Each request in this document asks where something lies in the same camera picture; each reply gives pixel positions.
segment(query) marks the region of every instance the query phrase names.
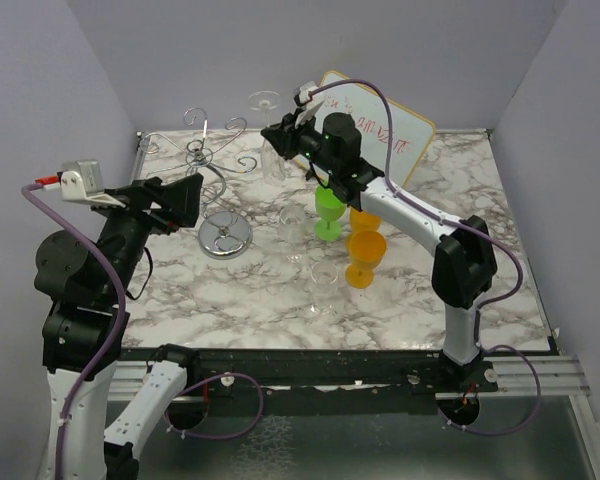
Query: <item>marble tabletop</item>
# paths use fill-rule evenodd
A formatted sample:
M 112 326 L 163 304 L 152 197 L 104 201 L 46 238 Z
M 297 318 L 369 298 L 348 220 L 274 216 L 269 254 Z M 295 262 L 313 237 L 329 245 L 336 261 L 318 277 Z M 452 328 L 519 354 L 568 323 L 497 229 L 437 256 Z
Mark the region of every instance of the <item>marble tabletop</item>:
M 182 147 L 194 134 L 164 133 Z M 213 131 L 207 142 L 214 148 L 229 137 L 225 131 Z M 140 178 L 184 161 L 178 149 L 163 139 L 154 140 L 160 151 L 146 156 Z M 258 158 L 261 144 L 257 132 L 247 131 L 213 161 L 236 168 L 240 156 Z M 185 170 L 158 175 L 169 182 Z M 309 233 L 302 261 L 292 264 L 286 259 L 286 244 L 277 232 L 280 210 L 295 203 L 303 206 L 311 221 L 317 218 L 315 181 L 306 182 L 304 171 L 293 162 L 286 163 L 286 171 L 287 179 L 280 187 L 264 183 L 260 168 L 244 175 L 227 173 L 223 198 L 253 227 L 252 245 L 240 257 L 225 261 L 207 257 L 198 245 L 197 227 L 149 239 L 155 271 L 142 297 L 128 304 L 131 319 L 124 346 L 155 347 L 170 342 L 199 348 L 441 348 L 444 308 L 431 288 L 432 258 L 391 225 L 380 227 L 388 251 L 366 290 L 351 288 L 344 280 L 348 265 L 344 240 L 325 243 Z M 205 183 L 217 181 L 209 170 L 201 173 Z M 461 217 L 482 216 L 492 235 L 521 254 L 486 134 L 437 135 L 408 190 Z M 345 235 L 347 218 L 348 212 L 341 219 Z M 499 270 L 490 295 L 503 293 L 515 280 L 507 257 L 499 251 L 496 257 Z M 309 308 L 307 282 L 310 266 L 320 260 L 335 262 L 340 278 L 333 312 L 318 316 Z M 132 292 L 139 291 L 147 273 L 148 263 L 143 259 L 129 287 Z M 528 276 L 517 295 L 484 309 L 485 346 L 506 343 L 547 349 L 547 335 Z

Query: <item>white wall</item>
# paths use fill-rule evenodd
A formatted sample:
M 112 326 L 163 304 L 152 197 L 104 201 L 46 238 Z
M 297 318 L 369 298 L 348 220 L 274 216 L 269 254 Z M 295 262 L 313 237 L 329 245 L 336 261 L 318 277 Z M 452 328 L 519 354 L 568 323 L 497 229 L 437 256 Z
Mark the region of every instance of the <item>white wall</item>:
M 600 419 L 600 0 L 568 3 L 493 138 L 549 321 Z
M 247 97 L 336 69 L 439 128 L 494 127 L 566 0 L 67 0 L 139 129 L 202 106 L 254 126 Z
M 41 329 L 50 301 L 33 279 L 36 249 L 57 227 L 20 187 L 83 158 L 101 161 L 110 186 L 125 183 L 134 137 L 66 3 L 0 1 L 0 479 L 34 477 L 49 421 Z M 101 224 L 87 207 L 63 211 L 92 234 Z

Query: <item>purple cable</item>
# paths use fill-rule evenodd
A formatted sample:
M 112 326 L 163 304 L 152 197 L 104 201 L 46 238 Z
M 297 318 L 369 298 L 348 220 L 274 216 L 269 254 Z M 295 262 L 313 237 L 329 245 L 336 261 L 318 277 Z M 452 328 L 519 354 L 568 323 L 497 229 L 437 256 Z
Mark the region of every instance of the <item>purple cable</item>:
M 531 410 L 531 413 L 527 418 L 525 418 L 520 424 L 516 425 L 515 427 L 511 427 L 506 430 L 501 430 L 499 432 L 489 432 L 486 430 L 480 430 L 478 428 L 471 428 L 466 425 L 458 425 L 457 423 L 449 420 L 449 418 L 442 412 L 442 410 L 438 409 L 438 413 L 447 421 L 448 425 L 463 432 L 472 433 L 474 435 L 480 435 L 482 437 L 501 437 L 504 435 L 511 435 L 512 433 L 519 432 L 531 422 L 533 422 L 533 420 L 538 416 L 538 412 L 540 412 L 540 405 L 542 404 L 542 389 L 540 388 L 540 377 L 538 377 L 538 372 L 534 368 L 531 361 L 522 352 L 516 350 L 513 347 L 510 347 L 509 345 L 496 345 L 495 347 L 486 350 L 485 353 L 489 355 L 497 350 L 509 350 L 510 352 L 516 354 L 522 359 L 524 363 L 527 364 L 529 370 L 531 370 L 533 380 L 536 383 L 536 402 L 533 405 L 533 410 Z
M 325 90 L 328 90 L 330 88 L 333 87 L 337 87 L 340 85 L 346 85 L 346 84 L 360 84 L 360 85 L 365 85 L 367 87 L 369 87 L 370 89 L 372 89 L 374 92 L 376 92 L 376 94 L 378 95 L 378 97 L 380 97 L 380 100 L 382 101 L 384 108 L 386 110 L 387 113 L 387 126 L 389 128 L 389 138 L 387 140 L 387 158 L 385 160 L 385 164 L 384 164 L 384 181 L 387 185 L 387 188 L 389 188 L 389 190 L 391 190 L 391 192 L 398 197 L 400 200 L 402 200 L 403 202 L 405 202 L 407 205 L 409 205 L 410 207 L 416 209 L 417 211 L 419 211 L 420 213 L 426 215 L 427 217 L 429 217 L 430 219 L 432 219 L 435 222 L 438 223 L 442 223 L 444 225 L 447 225 L 449 227 L 453 227 L 453 228 L 459 228 L 461 230 L 465 230 L 467 232 L 470 232 L 480 238 L 482 238 L 483 240 L 488 241 L 489 243 L 495 245 L 496 247 L 498 247 L 500 250 L 502 250 L 513 262 L 515 268 L 516 268 L 516 273 L 517 273 L 517 279 L 516 279 L 516 283 L 513 286 L 513 288 L 511 288 L 511 290 L 509 290 L 506 293 L 503 293 L 502 295 L 498 295 L 496 297 L 493 298 L 489 298 L 486 300 L 483 300 L 482 302 L 480 302 L 478 305 L 476 305 L 476 332 L 479 330 L 479 326 L 480 326 L 480 309 L 482 307 L 484 307 L 485 305 L 489 305 L 491 303 L 496 303 L 499 302 L 501 300 L 505 300 L 509 297 L 512 297 L 513 295 L 515 295 L 519 290 L 520 287 L 522 287 L 522 279 L 524 276 L 524 273 L 522 271 L 522 265 L 520 264 L 520 260 L 518 260 L 518 258 L 516 257 L 515 253 L 513 253 L 511 251 L 511 249 L 509 247 L 507 247 L 503 242 L 501 242 L 500 240 L 493 238 L 489 235 L 487 235 L 484 232 L 481 232 L 480 230 L 477 230 L 473 227 L 469 227 L 468 225 L 464 225 L 462 223 L 459 222 L 454 222 L 451 220 L 447 220 L 444 218 L 441 218 L 440 216 L 436 215 L 434 212 L 428 210 L 427 208 L 423 207 L 422 205 L 414 202 L 413 200 L 411 200 L 409 197 L 405 196 L 398 187 L 396 187 L 393 182 L 391 181 L 391 178 L 389 177 L 389 171 L 390 171 L 390 167 L 391 167 L 391 147 L 393 145 L 393 117 L 391 115 L 391 107 L 389 106 L 389 101 L 387 100 L 387 97 L 384 96 L 384 94 L 380 91 L 380 89 L 378 87 L 376 87 L 373 83 L 371 82 L 367 82 L 366 80 L 359 80 L 359 79 L 353 79 L 353 78 L 349 78 L 349 79 L 345 79 L 345 80 L 338 80 L 337 82 L 333 82 L 330 83 L 328 85 L 323 85 L 322 87 L 318 87 L 316 90 L 312 91 L 309 96 L 313 97 L 314 95 L 323 92 Z
M 251 383 L 253 383 L 255 385 L 256 390 L 258 392 L 258 400 L 259 400 L 258 413 L 256 413 L 255 418 L 249 425 L 247 425 L 245 428 L 243 428 L 242 430 L 240 430 L 239 432 L 236 432 L 236 433 L 230 433 L 227 435 L 207 435 L 205 433 L 195 433 L 195 432 L 188 432 L 186 430 L 178 430 L 171 423 L 171 420 L 169 419 L 169 414 L 167 412 L 165 412 L 164 418 L 167 421 L 167 423 L 169 424 L 169 428 L 171 430 L 178 432 L 181 435 L 185 435 L 185 436 L 191 437 L 191 438 L 201 438 L 203 440 L 233 440 L 234 438 L 241 437 L 245 433 L 250 432 L 260 421 L 260 418 L 262 417 L 262 411 L 264 410 L 264 395 L 262 393 L 262 387 L 258 384 L 256 379 L 254 379 L 253 377 L 250 377 L 249 375 L 245 375 L 244 373 L 222 373 L 220 375 L 214 375 L 213 377 L 205 378 L 204 380 L 196 383 L 195 385 L 193 385 L 189 388 L 185 388 L 182 392 L 180 392 L 178 394 L 178 396 L 189 393 L 197 388 L 203 387 L 203 386 L 207 385 L 208 383 L 214 382 L 216 380 L 220 380 L 221 378 L 224 378 L 224 377 L 244 378 L 245 380 L 249 380 Z
M 44 213 L 51 220 L 56 222 L 58 225 L 60 225 L 62 228 L 64 228 L 67 232 L 69 232 L 71 235 L 73 235 L 73 237 L 76 240 L 78 240 L 95 257 L 95 259 L 98 261 L 98 263 L 100 263 L 100 265 L 102 265 L 102 268 L 107 273 L 107 275 L 109 275 L 111 283 L 113 284 L 114 288 L 116 289 L 116 295 L 118 297 L 118 314 L 116 316 L 116 320 L 113 324 L 113 328 L 111 329 L 111 332 L 109 332 L 107 339 L 104 341 L 104 343 L 102 344 L 100 349 L 96 352 L 96 354 L 89 361 L 89 363 L 87 363 L 87 365 L 82 370 L 82 373 L 80 374 L 80 376 L 78 376 L 78 378 L 76 379 L 75 383 L 71 387 L 71 390 L 69 390 L 69 393 L 67 394 L 67 397 L 64 400 L 64 404 L 62 405 L 62 410 L 60 411 L 60 419 L 62 421 L 64 421 L 64 423 L 62 423 L 58 427 L 58 436 L 57 436 L 57 440 L 56 440 L 56 459 L 55 459 L 56 460 L 55 461 L 55 477 L 56 477 L 56 480 L 60 480 L 60 479 L 62 479 L 62 461 L 63 461 L 62 457 L 63 457 L 63 451 L 64 451 L 64 436 L 65 436 L 65 430 L 66 430 L 66 425 L 67 425 L 66 422 L 69 417 L 69 410 L 71 409 L 71 404 L 72 404 L 76 394 L 78 393 L 78 390 L 79 390 L 80 386 L 82 385 L 82 382 L 84 382 L 85 378 L 87 378 L 87 376 L 96 367 L 96 365 L 100 362 L 100 360 L 102 360 L 102 357 L 107 352 L 107 350 L 109 350 L 111 348 L 115 338 L 120 333 L 120 330 L 122 329 L 122 325 L 124 324 L 126 299 L 125 299 L 125 295 L 124 295 L 124 292 L 125 292 L 124 285 L 122 285 L 122 281 L 120 280 L 118 273 L 113 268 L 113 265 L 111 265 L 111 262 L 109 262 L 109 260 L 107 260 L 107 257 L 104 256 L 104 254 L 98 249 L 98 247 L 96 247 L 93 244 L 93 242 L 91 240 L 89 240 L 76 227 L 74 227 L 69 221 L 67 221 L 65 218 L 63 218 L 60 214 L 58 214 L 55 210 L 53 210 L 51 207 L 49 207 L 46 203 L 44 203 L 42 200 L 40 200 L 38 197 L 36 197 L 32 193 L 34 190 L 40 190 L 41 188 L 42 188 L 42 185 L 37 184 L 37 183 L 33 183 L 31 185 L 26 185 L 26 186 L 22 187 L 22 195 L 24 195 L 24 198 L 29 200 L 29 202 L 31 202 L 34 206 L 39 208 L 42 211 L 42 213 Z

